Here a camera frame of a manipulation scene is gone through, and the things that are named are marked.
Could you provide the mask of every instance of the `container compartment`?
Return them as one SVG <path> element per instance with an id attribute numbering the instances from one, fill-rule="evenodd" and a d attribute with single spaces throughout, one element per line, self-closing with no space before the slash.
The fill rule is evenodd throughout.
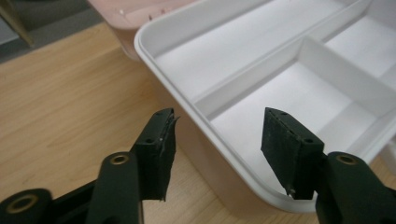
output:
<path id="1" fill-rule="evenodd" d="M 248 78 L 252 74 L 256 80 Z M 370 148 L 360 144 L 361 137 L 368 137 L 371 146 L 380 141 L 373 132 L 383 133 L 387 122 L 396 121 L 393 89 L 310 38 L 263 60 L 196 106 L 262 187 L 282 194 L 283 188 L 260 151 L 265 107 L 292 114 L 325 142 L 325 153 L 358 147 L 367 155 Z"/>
<path id="2" fill-rule="evenodd" d="M 396 88 L 396 1 L 372 1 L 326 45 L 373 77 Z"/>
<path id="3" fill-rule="evenodd" d="M 352 2 L 262 2 L 226 22 L 214 21 L 216 27 L 207 27 L 191 39 L 163 48 L 154 57 L 166 76 L 194 101 L 257 58 L 265 57 Z"/>

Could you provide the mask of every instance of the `pink object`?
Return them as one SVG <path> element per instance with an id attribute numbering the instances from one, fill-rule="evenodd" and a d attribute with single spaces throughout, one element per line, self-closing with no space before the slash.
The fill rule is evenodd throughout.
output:
<path id="1" fill-rule="evenodd" d="M 139 60 L 134 36 L 144 23 L 197 0 L 88 0 L 119 39 L 126 55 Z"/>

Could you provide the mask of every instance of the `wooden surface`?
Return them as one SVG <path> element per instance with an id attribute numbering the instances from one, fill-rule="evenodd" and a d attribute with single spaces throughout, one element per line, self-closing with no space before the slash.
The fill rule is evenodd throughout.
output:
<path id="1" fill-rule="evenodd" d="M 148 71 L 104 24 L 0 64 L 0 200 L 31 188 L 56 198 L 95 179 L 102 159 L 128 150 L 159 109 Z M 372 167 L 396 188 L 380 159 Z M 144 209 L 148 224 L 318 223 L 315 214 L 233 216 L 180 148 L 167 202 Z"/>

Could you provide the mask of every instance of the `wooden table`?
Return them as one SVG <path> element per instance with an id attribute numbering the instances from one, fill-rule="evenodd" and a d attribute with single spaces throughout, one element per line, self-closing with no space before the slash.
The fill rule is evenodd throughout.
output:
<path id="1" fill-rule="evenodd" d="M 59 197 L 97 177 L 162 109 L 142 63 L 104 24 L 0 64 L 0 200 L 24 189 Z M 375 172 L 396 188 L 377 158 Z M 315 214 L 233 216 L 179 148 L 167 202 L 144 202 L 146 223 L 318 223 Z"/>

